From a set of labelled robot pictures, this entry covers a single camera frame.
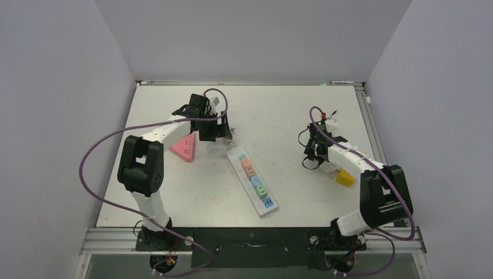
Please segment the white long power strip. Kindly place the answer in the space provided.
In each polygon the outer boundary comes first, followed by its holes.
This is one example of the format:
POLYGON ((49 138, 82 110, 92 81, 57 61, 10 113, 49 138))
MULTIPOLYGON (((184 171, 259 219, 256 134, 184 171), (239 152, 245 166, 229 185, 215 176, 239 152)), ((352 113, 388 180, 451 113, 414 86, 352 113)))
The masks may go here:
POLYGON ((272 217, 279 206, 247 150, 230 141, 226 156, 250 203, 260 218, 272 217))

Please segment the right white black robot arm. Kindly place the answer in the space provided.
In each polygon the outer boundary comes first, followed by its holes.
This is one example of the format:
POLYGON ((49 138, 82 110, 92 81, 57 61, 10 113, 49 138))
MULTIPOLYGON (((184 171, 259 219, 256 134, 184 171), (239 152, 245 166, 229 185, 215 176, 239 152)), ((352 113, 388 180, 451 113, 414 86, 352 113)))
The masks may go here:
POLYGON ((334 137, 323 120, 308 124, 306 159, 319 165, 331 163, 346 171, 359 184, 356 210, 335 219, 329 243, 346 247, 352 236, 382 225, 412 219, 413 205, 403 169, 377 162, 352 146, 344 137, 334 137))

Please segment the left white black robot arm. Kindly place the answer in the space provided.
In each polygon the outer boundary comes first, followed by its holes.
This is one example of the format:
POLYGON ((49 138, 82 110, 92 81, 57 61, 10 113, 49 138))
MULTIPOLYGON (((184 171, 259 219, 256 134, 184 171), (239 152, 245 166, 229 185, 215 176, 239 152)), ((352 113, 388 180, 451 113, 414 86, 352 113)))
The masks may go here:
POLYGON ((142 233, 146 243, 165 250, 173 246, 176 236, 170 231, 172 219, 166 213, 160 187, 165 179, 165 153, 180 139, 199 132, 203 141, 232 137, 227 113, 186 118, 171 115, 165 124, 141 136, 129 135, 124 140, 117 180, 131 193, 142 218, 142 233))

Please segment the yellow cube socket plug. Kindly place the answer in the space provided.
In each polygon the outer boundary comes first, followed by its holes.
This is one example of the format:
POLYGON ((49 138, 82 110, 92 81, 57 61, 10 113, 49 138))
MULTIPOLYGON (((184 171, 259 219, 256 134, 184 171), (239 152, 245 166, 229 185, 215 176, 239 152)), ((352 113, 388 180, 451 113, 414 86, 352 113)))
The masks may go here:
POLYGON ((355 182, 355 178, 346 170, 341 169, 335 178, 335 182, 345 187, 350 187, 355 182))

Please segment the salmon cube plug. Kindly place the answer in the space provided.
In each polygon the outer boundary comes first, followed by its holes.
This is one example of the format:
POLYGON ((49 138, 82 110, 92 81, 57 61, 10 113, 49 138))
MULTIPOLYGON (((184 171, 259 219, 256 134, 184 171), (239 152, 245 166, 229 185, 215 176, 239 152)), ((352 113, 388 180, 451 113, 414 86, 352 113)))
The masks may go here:
POLYGON ((248 169, 248 168, 250 168, 252 166, 251 161, 249 160, 248 157, 243 157, 241 159, 241 166, 245 170, 248 169))

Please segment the tan cube plug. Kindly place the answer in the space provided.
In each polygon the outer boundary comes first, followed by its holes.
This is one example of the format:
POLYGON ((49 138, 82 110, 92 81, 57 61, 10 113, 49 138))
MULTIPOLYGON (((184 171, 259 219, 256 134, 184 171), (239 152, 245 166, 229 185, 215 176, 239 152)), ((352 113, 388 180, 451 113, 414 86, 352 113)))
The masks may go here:
POLYGON ((244 172, 249 180, 252 176, 256 175, 256 171, 252 166, 244 167, 244 172))

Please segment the blue cube plug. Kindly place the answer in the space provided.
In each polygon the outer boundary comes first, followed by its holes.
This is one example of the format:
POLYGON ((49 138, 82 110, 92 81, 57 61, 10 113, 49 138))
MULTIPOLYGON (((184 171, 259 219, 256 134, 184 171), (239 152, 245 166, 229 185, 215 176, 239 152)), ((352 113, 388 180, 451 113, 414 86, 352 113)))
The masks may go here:
POLYGON ((250 179, 253 188, 257 189, 258 186, 263 185, 261 178, 258 175, 254 175, 250 179))

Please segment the pink triangular socket base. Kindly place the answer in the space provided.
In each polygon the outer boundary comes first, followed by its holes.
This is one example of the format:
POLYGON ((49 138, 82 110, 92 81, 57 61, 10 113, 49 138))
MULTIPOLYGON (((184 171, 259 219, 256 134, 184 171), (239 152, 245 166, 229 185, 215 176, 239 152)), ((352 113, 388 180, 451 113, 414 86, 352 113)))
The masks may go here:
POLYGON ((194 160, 195 133, 182 137, 174 143, 169 151, 181 160, 191 163, 194 160))

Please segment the aluminium frame rail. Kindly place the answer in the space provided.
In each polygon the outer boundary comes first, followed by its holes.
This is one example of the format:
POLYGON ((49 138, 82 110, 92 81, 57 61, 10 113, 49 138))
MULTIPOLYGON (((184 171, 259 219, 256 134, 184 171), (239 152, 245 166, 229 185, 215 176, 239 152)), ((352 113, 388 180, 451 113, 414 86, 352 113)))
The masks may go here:
POLYGON ((168 246, 155 245, 132 228, 91 228, 87 231, 82 255, 146 255, 191 260, 198 267, 210 260, 210 268, 324 267, 327 258, 358 259, 354 273, 368 260, 364 256, 410 255, 418 278, 430 278, 425 246, 419 232, 410 241, 387 240, 376 233, 334 240, 327 228, 191 228, 175 229, 185 239, 168 246))

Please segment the green cube plug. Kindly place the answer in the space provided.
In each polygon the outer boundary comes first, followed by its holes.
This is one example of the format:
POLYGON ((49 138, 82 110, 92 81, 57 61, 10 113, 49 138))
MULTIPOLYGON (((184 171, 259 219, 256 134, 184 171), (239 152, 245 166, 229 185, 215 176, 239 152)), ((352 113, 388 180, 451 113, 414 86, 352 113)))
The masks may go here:
POLYGON ((256 186, 255 191, 259 199, 265 199, 268 196, 267 190, 263 184, 256 186))

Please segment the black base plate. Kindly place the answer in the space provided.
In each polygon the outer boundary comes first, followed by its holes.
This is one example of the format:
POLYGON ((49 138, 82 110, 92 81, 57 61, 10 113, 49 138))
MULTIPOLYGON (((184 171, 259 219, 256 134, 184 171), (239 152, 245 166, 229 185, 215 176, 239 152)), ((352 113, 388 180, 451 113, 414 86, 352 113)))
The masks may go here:
POLYGON ((206 264, 208 268, 314 269, 324 268, 326 259, 340 263, 367 248, 362 234, 340 237, 328 227, 176 227, 174 231, 200 246, 176 238, 173 246, 158 249, 144 242, 143 233, 139 232, 135 250, 150 252, 154 262, 162 259, 161 253, 171 255, 178 263, 189 259, 191 267, 206 264))

